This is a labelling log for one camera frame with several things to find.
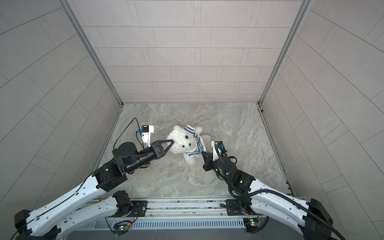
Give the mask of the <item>blue white striped sweater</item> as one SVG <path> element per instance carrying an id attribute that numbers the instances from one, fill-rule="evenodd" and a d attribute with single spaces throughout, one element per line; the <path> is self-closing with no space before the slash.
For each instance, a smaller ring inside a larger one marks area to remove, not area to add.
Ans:
<path id="1" fill-rule="evenodd" d="M 203 138 L 200 136 L 203 131 L 202 127 L 194 128 L 190 125 L 187 125 L 184 127 L 184 129 L 188 132 L 188 140 L 192 140 L 190 150 L 187 150 L 185 155 L 192 158 L 196 157 L 202 152 L 205 152 L 207 149 Z"/>

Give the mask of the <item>white teddy bear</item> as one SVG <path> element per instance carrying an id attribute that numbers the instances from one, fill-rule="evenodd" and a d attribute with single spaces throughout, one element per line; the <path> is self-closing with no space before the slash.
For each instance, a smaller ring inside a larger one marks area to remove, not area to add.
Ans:
<path id="1" fill-rule="evenodd" d="M 212 152 L 213 148 L 211 146 L 212 137 L 209 135 L 202 135 L 200 136 L 203 138 L 205 146 L 206 146 L 206 152 Z M 197 155 L 196 157 L 188 157 L 185 155 L 187 150 L 190 150 L 192 140 L 188 140 L 188 132 L 184 129 L 184 127 L 174 126 L 173 130 L 169 133 L 167 136 L 167 140 L 174 140 L 174 144 L 171 147 L 170 151 L 173 154 L 183 154 L 184 159 L 189 167 L 194 167 L 199 163 L 203 163 L 204 159 L 202 156 L 202 153 Z"/>

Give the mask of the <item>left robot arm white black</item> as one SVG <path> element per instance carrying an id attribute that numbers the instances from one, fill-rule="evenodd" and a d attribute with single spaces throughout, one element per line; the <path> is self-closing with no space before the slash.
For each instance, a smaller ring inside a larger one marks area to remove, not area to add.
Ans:
<path id="1" fill-rule="evenodd" d="M 113 158 L 91 173 L 79 186 L 39 209 L 22 210 L 15 214 L 17 231 L 12 238 L 57 240 L 98 218 L 129 214 L 137 216 L 139 213 L 126 191 L 117 191 L 106 200 L 86 208 L 83 206 L 125 182 L 128 174 L 164 157 L 173 144 L 173 140 L 155 141 L 141 151 L 132 142 L 121 144 L 113 149 Z"/>

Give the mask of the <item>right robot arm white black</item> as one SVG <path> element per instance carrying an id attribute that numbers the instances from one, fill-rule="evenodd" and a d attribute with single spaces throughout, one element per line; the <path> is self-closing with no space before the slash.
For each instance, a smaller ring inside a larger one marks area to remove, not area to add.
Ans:
<path id="1" fill-rule="evenodd" d="M 212 153 L 202 152 L 202 156 L 204 170 L 214 171 L 227 183 L 244 214 L 272 218 L 302 234 L 305 240 L 332 239 L 334 221 L 318 200 L 305 201 L 281 193 L 239 170 L 225 154 L 215 158 Z"/>

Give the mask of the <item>right green circuit board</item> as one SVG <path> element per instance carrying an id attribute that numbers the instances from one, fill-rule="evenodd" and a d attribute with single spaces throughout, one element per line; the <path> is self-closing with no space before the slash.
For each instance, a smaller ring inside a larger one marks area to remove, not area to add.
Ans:
<path id="1" fill-rule="evenodd" d="M 261 227 L 261 222 L 259 219 L 244 218 L 243 223 L 245 227 L 244 231 L 249 234 L 258 232 Z"/>

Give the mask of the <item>green circuit board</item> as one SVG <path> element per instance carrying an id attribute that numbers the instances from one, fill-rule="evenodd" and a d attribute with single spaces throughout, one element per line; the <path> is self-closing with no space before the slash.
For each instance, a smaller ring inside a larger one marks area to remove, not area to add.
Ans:
<path id="1" fill-rule="evenodd" d="M 117 236 L 123 236 L 129 231 L 132 224 L 133 224 L 132 221 L 118 222 L 118 223 L 115 223 L 113 230 L 116 232 Z"/>
<path id="2" fill-rule="evenodd" d="M 245 227 L 244 231 L 249 234 L 258 232 L 261 227 L 261 222 L 259 219 L 244 218 L 243 223 Z"/>

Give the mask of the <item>left green circuit board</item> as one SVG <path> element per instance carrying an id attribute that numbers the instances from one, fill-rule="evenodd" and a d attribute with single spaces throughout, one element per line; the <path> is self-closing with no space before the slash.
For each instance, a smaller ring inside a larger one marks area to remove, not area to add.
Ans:
<path id="1" fill-rule="evenodd" d="M 113 230 L 116 232 L 117 236 L 123 236 L 129 231 L 132 224 L 133 224 L 132 221 L 118 222 L 118 223 L 115 223 Z"/>

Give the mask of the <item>left corner aluminium profile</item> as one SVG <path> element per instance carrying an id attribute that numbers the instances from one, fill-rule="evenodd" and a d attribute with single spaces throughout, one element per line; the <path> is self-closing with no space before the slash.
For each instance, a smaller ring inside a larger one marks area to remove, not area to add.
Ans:
<path id="1" fill-rule="evenodd" d="M 69 2 L 66 0 L 58 0 L 58 3 L 60 5 L 60 7 L 62 8 L 66 18 L 68 19 L 71 26 L 73 27 L 75 33 L 77 34 L 83 47 L 87 51 L 91 61 L 95 65 L 99 74 L 101 75 L 102 79 L 106 82 L 107 86 L 112 91 L 113 96 L 115 97 L 115 99 L 117 100 L 119 105 L 122 107 L 124 105 L 124 103 L 122 102 L 119 94 L 117 93 L 115 87 L 113 86 L 107 72 L 105 71 L 104 67 L 102 66 L 100 59 L 98 58 L 94 48 L 92 47 L 92 45 L 91 45 L 90 41 L 88 40 L 84 30 L 82 29 L 80 22 L 76 18 L 71 6 L 69 5 Z"/>

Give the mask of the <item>corner aluminium profile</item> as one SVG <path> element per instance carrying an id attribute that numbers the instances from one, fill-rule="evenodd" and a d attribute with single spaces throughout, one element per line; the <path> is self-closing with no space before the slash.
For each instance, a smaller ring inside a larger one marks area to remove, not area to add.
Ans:
<path id="1" fill-rule="evenodd" d="M 287 36 L 287 39 L 285 40 L 285 43 L 283 45 L 283 48 L 281 50 L 281 53 L 277 59 L 277 62 L 272 70 L 272 73 L 270 75 L 270 78 L 266 84 L 266 88 L 264 89 L 263 93 L 262 93 L 262 96 L 261 96 L 261 99 L 259 101 L 259 106 L 262 106 L 263 103 L 265 102 L 266 98 L 267 98 L 267 95 L 273 85 L 273 82 L 274 80 L 276 79 L 277 77 L 277 74 L 279 73 L 279 70 L 289 52 L 289 49 L 300 29 L 300 26 L 301 26 L 301 23 L 303 22 L 304 18 L 305 18 L 305 15 L 306 13 L 308 12 L 309 10 L 309 7 L 311 5 L 312 1 L 311 0 L 304 0 L 299 8 L 299 11 L 298 11 L 298 14 L 293 22 L 293 25 L 289 31 L 289 34 Z"/>
<path id="2" fill-rule="evenodd" d="M 71 26 L 73 27 L 75 33 L 77 34 L 83 47 L 87 51 L 91 61 L 95 65 L 99 74 L 101 75 L 102 79 L 106 82 L 107 86 L 112 91 L 113 96 L 115 97 L 115 99 L 117 100 L 119 105 L 122 107 L 124 105 L 124 103 L 122 102 L 119 94 L 117 93 L 115 87 L 113 86 L 107 72 L 105 71 L 104 67 L 102 66 L 100 59 L 98 58 L 94 48 L 92 47 L 92 45 L 91 45 L 90 41 L 88 40 L 84 30 L 82 29 L 80 22 L 76 18 L 71 6 L 69 5 L 69 2 L 66 0 L 58 0 L 58 3 L 60 5 L 60 7 L 62 8 L 66 18 L 68 19 Z"/>

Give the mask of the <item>right corner aluminium profile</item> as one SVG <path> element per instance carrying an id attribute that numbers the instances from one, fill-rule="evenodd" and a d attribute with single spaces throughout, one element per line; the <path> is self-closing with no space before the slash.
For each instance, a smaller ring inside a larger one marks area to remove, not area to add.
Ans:
<path id="1" fill-rule="evenodd" d="M 299 11 L 298 11 L 298 14 L 293 22 L 293 25 L 289 31 L 289 34 L 287 36 L 287 39 L 285 40 L 285 43 L 283 45 L 283 48 L 281 50 L 281 53 L 277 59 L 277 62 L 272 70 L 272 73 L 270 75 L 270 78 L 266 84 L 266 88 L 264 89 L 263 93 L 262 93 L 262 96 L 261 96 L 261 99 L 259 101 L 259 106 L 262 106 L 263 103 L 265 102 L 266 98 L 267 98 L 267 95 L 273 85 L 273 82 L 274 80 L 276 79 L 277 77 L 277 74 L 279 73 L 279 70 L 289 52 L 289 49 L 300 29 L 300 26 L 301 26 L 301 23 L 303 22 L 304 18 L 305 18 L 305 15 L 306 13 L 308 12 L 309 10 L 309 7 L 311 5 L 312 1 L 311 0 L 304 0 L 299 8 Z"/>

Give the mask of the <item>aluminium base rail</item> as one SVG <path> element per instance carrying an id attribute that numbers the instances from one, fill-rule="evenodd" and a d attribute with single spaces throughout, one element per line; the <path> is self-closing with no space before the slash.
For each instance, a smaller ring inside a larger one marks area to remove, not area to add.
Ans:
<path id="1" fill-rule="evenodd" d="M 160 198 L 147 199 L 148 207 L 144 217 L 141 218 L 215 218 L 221 215 L 229 216 L 227 209 L 221 205 L 226 204 L 223 197 L 209 198 Z M 127 210 L 132 205 L 132 200 L 119 200 L 110 197 L 99 201 L 87 208 L 82 208 L 74 211 L 69 216 L 64 218 L 65 223 L 78 224 L 80 226 L 94 222 L 101 218 L 124 218 Z M 256 219 L 258 217 L 266 217 L 264 215 L 249 215 L 241 216 L 243 218 Z"/>

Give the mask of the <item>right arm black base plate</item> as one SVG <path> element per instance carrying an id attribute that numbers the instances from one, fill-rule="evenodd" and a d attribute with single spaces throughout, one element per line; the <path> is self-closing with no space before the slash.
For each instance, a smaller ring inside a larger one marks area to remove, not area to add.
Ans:
<path id="1" fill-rule="evenodd" d="M 227 199 L 222 208 L 226 208 L 229 216 L 249 216 L 255 212 L 251 208 L 251 198 L 246 199 Z"/>

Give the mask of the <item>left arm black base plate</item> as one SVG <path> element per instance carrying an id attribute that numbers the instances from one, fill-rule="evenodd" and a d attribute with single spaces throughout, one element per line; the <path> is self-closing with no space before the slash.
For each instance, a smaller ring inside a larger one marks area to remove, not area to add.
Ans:
<path id="1" fill-rule="evenodd" d="M 131 201 L 132 205 L 127 210 L 125 215 L 122 215 L 124 218 L 136 218 L 144 217 L 148 207 L 148 201 L 143 200 L 133 200 Z"/>

